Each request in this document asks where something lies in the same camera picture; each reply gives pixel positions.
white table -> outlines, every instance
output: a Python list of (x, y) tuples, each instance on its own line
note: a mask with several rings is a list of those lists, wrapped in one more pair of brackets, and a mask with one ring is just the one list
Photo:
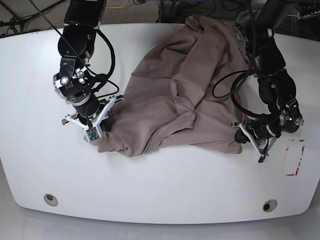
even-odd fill
[[(116, 54), (112, 80), (124, 91), (142, 57), (173, 33), (175, 24), (105, 25)], [(320, 43), (276, 35), (287, 70), (297, 86), (305, 126), (283, 134), (264, 164), (253, 148), (239, 155), (193, 146), (162, 148), (135, 158), (98, 153), (83, 131), (61, 119), (74, 112), (55, 93), (59, 36), (53, 30), (0, 40), (0, 157), (14, 197), (23, 208), (88, 219), (158, 224), (224, 223), (297, 215), (310, 205), (320, 179)], [(106, 73), (107, 46), (97, 37), (91, 69)], [(266, 108), (250, 79), (244, 86), (250, 109)], [(112, 91), (106, 86), (101, 93)], [(297, 176), (287, 176), (297, 159), (284, 154), (289, 139), (305, 139)], [(45, 194), (58, 199), (56, 207)], [(263, 204), (278, 202), (272, 212)]]

wrinkled fabric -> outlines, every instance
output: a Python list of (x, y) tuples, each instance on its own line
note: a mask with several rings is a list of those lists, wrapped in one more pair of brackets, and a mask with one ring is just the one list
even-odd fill
[[(130, 77), (125, 101), (110, 110), (111, 131), (93, 142), (98, 151), (134, 157), (165, 146), (195, 145), (241, 153), (231, 123), (245, 116), (230, 98), (212, 96), (218, 80), (248, 69), (234, 31), (233, 22), (190, 16), (182, 29), (147, 53)], [(214, 93), (228, 93), (236, 77)], [(242, 90), (235, 97), (247, 106)]]

yellow cable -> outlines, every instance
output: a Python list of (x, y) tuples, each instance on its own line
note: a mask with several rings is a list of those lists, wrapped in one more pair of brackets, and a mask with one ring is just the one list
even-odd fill
[(129, 2), (130, 0), (127, 0), (126, 3), (122, 6), (106, 6), (105, 9), (123, 9), (125, 6), (128, 5)]

green circuit board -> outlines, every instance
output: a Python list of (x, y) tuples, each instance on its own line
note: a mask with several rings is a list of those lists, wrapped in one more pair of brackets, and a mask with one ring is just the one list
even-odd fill
[(95, 127), (90, 128), (86, 132), (88, 133), (90, 141), (94, 141), (94, 140), (97, 140), (97, 139), (100, 138), (99, 134), (98, 134), (98, 131), (97, 131), (97, 128), (95, 128)]

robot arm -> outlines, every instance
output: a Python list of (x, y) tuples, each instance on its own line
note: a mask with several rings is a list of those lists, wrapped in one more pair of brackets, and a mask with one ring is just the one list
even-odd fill
[[(269, 139), (273, 144), (282, 132), (295, 133), (304, 123), (296, 99), (295, 82), (285, 69), (285, 60), (274, 39), (274, 28), (283, 21), (295, 4), (296, 1), (291, 0), (268, 0), (254, 24), (247, 24), (244, 28), (239, 26), (239, 32), (246, 42), (246, 55), (258, 78), (259, 96), (267, 104), (270, 114), (256, 114), (244, 109), (232, 94), (233, 104), (241, 112), (255, 118), (233, 124), (240, 128), (235, 135), (235, 141), (243, 144), (251, 142), (258, 148), (261, 153), (260, 163), (268, 156)], [(236, 88), (242, 77), (239, 76), (234, 81), (231, 90)], [(264, 149), (260, 148), (262, 143), (265, 143)]]
[[(240, 38), (246, 44), (246, 55), (251, 62), (250, 70), (258, 77), (260, 98), (267, 104), (270, 114), (256, 114), (244, 109), (237, 103), (234, 93), (231, 94), (233, 104), (254, 118), (233, 124), (234, 127), (239, 127), (235, 141), (251, 142), (261, 153), (260, 162), (264, 161), (271, 145), (282, 132), (294, 133), (304, 123), (296, 99), (296, 85), (285, 69), (285, 60), (274, 40), (274, 28), (283, 21), (295, 3), (296, 1), (291, 0), (268, 0), (256, 21), (253, 22), (251, 16), (251, 24), (238, 26)], [(89, 142), (101, 138), (103, 131), (108, 130), (108, 124), (104, 124), (109, 117), (108, 111), (114, 103), (123, 99), (123, 96), (112, 96), (108, 101), (99, 101), (95, 96), (96, 92), (110, 82), (109, 77), (115, 68), (113, 47), (99, 30), (105, 4), (106, 0), (70, 1), (64, 19), (66, 26), (58, 43), (60, 71), (53, 80), (55, 91), (67, 104), (72, 104), (77, 112), (66, 116), (62, 124), (73, 122), (79, 125), (84, 129)], [(108, 74), (92, 76), (88, 62), (94, 53), (97, 33), (109, 46), (112, 63)], [(248, 73), (236, 79), (231, 91)], [(262, 144), (266, 144), (265, 148), (260, 148)]]
[[(99, 30), (106, 0), (71, 0), (65, 15), (63, 34), (58, 42), (61, 55), (60, 71), (53, 78), (56, 93), (76, 109), (76, 114), (65, 116), (62, 124), (73, 122), (84, 129), (89, 142), (101, 138), (108, 129), (108, 111), (123, 96), (111, 96), (99, 101), (98, 92), (113, 74), (116, 64), (115, 51)], [(102, 37), (110, 48), (111, 67), (108, 74), (93, 73), (88, 69), (94, 53), (96, 35)]]

